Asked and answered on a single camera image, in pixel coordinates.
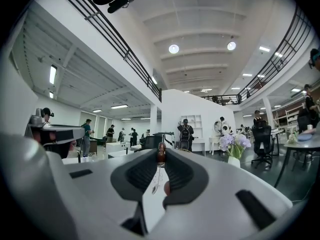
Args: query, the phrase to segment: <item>floor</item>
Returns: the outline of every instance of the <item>floor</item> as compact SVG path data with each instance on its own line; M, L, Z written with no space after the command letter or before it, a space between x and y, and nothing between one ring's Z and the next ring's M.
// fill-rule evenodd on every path
M98 146L97 155L94 155L92 157L89 156L87 158L87 161L91 162L106 159L105 152L106 151L104 150L103 146ZM247 148L240 159L240 165L242 169L256 175L257 177L269 183L271 186L274 186L282 168L283 161L285 159L285 153L286 148L282 144L280 144L280 156L273 157L272 168L269 169L267 168L267 164L261 163L256 169L255 164L251 165L251 160L257 158L257 155L254 153L253 147ZM294 171L292 171L295 159L291 154L289 163L282 175L281 181L277 189L286 197L288 197L291 201L302 200L308 193L313 183L315 182L318 164L320 161L319 156L319 152L314 153L313 161L308 161L305 169L302 168L302 162L297 162ZM68 158L76 157L76 151L71 151L68 155ZM209 154L209 152L207 152L206 157L208 159L215 159L224 162L228 161L227 155L221 156L218 154L218 152L215 152L214 155L211 155Z

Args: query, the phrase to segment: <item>white partition wall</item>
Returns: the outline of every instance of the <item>white partition wall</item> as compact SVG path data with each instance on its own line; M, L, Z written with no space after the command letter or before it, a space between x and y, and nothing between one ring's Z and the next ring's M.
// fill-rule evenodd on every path
M220 117L224 117L231 129L236 131L234 112L230 108L176 89L162 92L162 132L174 132L177 138L178 122L181 121L182 116L189 115L201 116L203 139L207 151L213 125ZM192 151L202 151L201 146L192 145Z

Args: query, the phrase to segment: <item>man with backpack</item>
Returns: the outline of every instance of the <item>man with backpack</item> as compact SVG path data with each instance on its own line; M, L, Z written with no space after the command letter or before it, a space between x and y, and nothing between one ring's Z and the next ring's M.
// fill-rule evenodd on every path
M178 126L178 130L180 131L179 148L192 152L192 141L195 139L192 136L194 129L188 125L188 119L183 119L183 124Z
M89 155L90 150L90 134L94 134L95 131L91 130L90 127L91 120L87 119L83 125L81 125L84 128L84 136L82 139L82 151L83 151L83 157L86 158Z

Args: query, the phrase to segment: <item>flower vase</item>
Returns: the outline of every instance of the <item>flower vase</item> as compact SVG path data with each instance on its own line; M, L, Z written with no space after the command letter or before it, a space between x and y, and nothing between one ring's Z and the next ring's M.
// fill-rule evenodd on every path
M228 164L240 168L240 160L236 159L235 157L233 157L231 155L229 155Z

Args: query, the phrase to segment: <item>black office chair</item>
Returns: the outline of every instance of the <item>black office chair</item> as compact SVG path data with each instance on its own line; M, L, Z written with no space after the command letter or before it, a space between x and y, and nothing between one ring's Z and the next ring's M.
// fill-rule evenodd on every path
M273 149L271 145L271 126L254 127L252 128L252 133L255 140L253 150L258 155L258 158L252 160L251 164L258 162L255 166L255 168L257 168L262 162L266 162L271 168L273 162L272 156L270 155Z

